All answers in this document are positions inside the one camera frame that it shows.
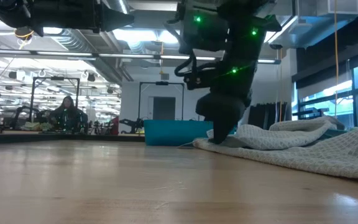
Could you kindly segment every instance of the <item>orange cord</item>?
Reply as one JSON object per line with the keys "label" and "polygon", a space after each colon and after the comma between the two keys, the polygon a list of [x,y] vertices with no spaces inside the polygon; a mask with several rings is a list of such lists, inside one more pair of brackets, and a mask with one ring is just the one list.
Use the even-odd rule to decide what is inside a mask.
{"label": "orange cord", "polygon": [[[334,10],[334,23],[335,23],[335,63],[336,63],[336,86],[338,86],[339,81],[339,59],[338,59],[338,25],[336,18],[337,11],[337,0],[335,0],[335,10]],[[335,91],[335,118],[336,118],[336,108],[338,100],[338,89]]]}
{"label": "orange cord", "polygon": [[30,35],[33,34],[33,33],[34,33],[34,30],[31,31],[29,34],[26,34],[26,35],[16,35],[16,34],[15,34],[15,36],[16,36],[16,37],[20,37],[20,38],[24,38],[24,37],[30,36]]}

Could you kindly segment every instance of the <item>person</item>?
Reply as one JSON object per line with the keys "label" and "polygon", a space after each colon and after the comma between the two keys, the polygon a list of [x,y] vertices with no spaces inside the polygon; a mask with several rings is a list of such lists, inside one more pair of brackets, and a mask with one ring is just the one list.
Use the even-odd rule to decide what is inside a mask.
{"label": "person", "polygon": [[58,129],[65,131],[77,131],[83,128],[82,124],[88,122],[88,116],[82,110],[75,108],[70,96],[64,97],[62,104],[50,113],[49,118]]}

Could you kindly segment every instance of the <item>desk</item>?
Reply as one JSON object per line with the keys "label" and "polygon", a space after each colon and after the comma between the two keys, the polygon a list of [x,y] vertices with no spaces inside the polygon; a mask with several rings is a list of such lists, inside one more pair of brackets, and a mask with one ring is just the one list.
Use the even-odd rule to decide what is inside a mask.
{"label": "desk", "polygon": [[358,223],[358,182],[144,143],[0,144],[0,223]]}

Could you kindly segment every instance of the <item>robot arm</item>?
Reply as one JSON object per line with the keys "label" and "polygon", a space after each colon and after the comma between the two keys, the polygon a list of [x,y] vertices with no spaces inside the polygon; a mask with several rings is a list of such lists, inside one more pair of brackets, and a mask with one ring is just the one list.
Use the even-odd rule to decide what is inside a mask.
{"label": "robot arm", "polygon": [[[175,75],[184,78],[189,90],[210,87],[200,98],[196,112],[214,122],[214,142],[220,144],[241,119],[250,103],[250,88],[267,31],[281,31],[275,16],[256,17],[268,0],[228,1],[207,9],[192,0],[177,7],[177,17],[165,27],[180,43],[179,52],[190,55]],[[182,23],[179,36],[170,27]],[[223,50],[221,61],[197,67],[193,49]],[[180,72],[191,64],[191,70]]]}

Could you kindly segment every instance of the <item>dark hair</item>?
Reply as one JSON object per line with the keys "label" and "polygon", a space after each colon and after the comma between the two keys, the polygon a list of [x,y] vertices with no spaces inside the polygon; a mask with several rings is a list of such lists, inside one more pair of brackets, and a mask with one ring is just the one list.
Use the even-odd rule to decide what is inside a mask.
{"label": "dark hair", "polygon": [[62,104],[59,106],[59,109],[62,111],[64,111],[66,109],[65,108],[65,99],[70,100],[70,107],[67,108],[68,115],[69,115],[69,117],[74,117],[76,115],[76,108],[74,106],[74,101],[71,96],[64,97]]}

